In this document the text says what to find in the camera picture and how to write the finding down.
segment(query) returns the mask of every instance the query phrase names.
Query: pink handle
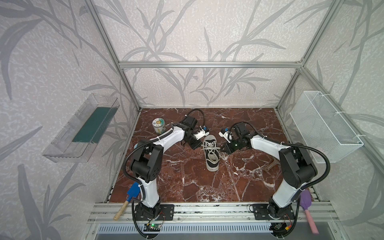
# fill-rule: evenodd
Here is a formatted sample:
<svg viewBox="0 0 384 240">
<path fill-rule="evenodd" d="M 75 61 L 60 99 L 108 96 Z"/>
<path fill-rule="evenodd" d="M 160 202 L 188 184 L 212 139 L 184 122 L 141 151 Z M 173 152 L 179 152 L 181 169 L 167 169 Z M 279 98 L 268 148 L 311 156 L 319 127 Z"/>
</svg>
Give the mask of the pink handle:
<svg viewBox="0 0 384 240">
<path fill-rule="evenodd" d="M 319 234 L 319 231 L 317 230 L 317 227 L 313 221 L 313 218 L 310 214 L 310 211 L 307 209 L 305 210 L 305 215 L 307 215 L 308 223 L 310 224 L 311 230 L 313 234 Z"/>
</svg>

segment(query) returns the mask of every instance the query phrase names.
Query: purple spatula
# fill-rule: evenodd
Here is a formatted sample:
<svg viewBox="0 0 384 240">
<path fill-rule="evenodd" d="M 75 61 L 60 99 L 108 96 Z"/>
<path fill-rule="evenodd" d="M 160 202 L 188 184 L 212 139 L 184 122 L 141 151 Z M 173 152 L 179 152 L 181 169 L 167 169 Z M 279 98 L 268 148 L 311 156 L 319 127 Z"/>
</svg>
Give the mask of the purple spatula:
<svg viewBox="0 0 384 240">
<path fill-rule="evenodd" d="M 308 210 L 308 207 L 310 207 L 311 204 L 312 204 L 311 193 L 309 192 L 308 189 L 305 189 L 304 191 L 301 192 L 300 206 L 302 206 L 305 210 L 305 215 L 307 216 L 307 220 L 308 220 L 308 223 L 310 224 L 312 233 L 319 234 L 319 231 L 317 230 L 317 227 L 310 214 L 310 211 Z"/>
</svg>

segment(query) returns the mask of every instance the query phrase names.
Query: green mat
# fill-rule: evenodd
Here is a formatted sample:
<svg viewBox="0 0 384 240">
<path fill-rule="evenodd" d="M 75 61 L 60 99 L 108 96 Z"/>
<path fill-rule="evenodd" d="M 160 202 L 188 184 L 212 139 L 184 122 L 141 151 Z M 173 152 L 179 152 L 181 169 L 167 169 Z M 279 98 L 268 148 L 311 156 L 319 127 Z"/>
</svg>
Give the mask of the green mat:
<svg viewBox="0 0 384 240">
<path fill-rule="evenodd" d="M 96 108 L 72 142 L 99 143 L 118 108 Z"/>
</svg>

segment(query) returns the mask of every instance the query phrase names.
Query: wall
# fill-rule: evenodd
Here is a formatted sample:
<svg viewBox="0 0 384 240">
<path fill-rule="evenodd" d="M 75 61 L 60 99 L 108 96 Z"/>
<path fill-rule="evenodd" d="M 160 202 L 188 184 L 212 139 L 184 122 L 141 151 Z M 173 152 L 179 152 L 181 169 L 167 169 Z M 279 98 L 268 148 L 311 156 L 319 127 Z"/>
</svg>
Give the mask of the wall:
<svg viewBox="0 0 384 240">
<path fill-rule="evenodd" d="M 94 2 L 120 61 L 299 61 L 331 0 Z M 276 106 L 293 73 L 125 71 L 140 105 L 156 107 Z"/>
<path fill-rule="evenodd" d="M 384 1 L 344 1 L 315 49 L 306 68 L 368 138 L 384 153 Z M 312 90 L 304 77 L 291 92 Z M 292 98 L 281 109 L 289 132 Z M 323 164 L 318 164 L 323 172 Z M 360 149 L 331 164 L 329 176 L 316 185 L 322 200 L 330 200 L 350 239 L 382 239 L 384 235 L 384 178 Z"/>
<path fill-rule="evenodd" d="M 78 239 L 136 111 L 82 1 L 1 1 L 0 16 L 0 239 Z M 90 93 L 121 105 L 89 162 L 43 157 Z"/>
</svg>

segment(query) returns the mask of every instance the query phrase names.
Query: black and white sneaker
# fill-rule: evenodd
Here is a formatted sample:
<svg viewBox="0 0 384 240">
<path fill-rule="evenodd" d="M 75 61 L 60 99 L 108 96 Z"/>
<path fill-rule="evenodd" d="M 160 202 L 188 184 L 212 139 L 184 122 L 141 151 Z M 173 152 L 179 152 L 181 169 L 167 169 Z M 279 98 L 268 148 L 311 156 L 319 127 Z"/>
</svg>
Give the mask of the black and white sneaker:
<svg viewBox="0 0 384 240">
<path fill-rule="evenodd" d="M 208 135 L 204 138 L 203 150 L 208 171 L 215 172 L 218 170 L 219 149 L 215 136 Z"/>
</svg>

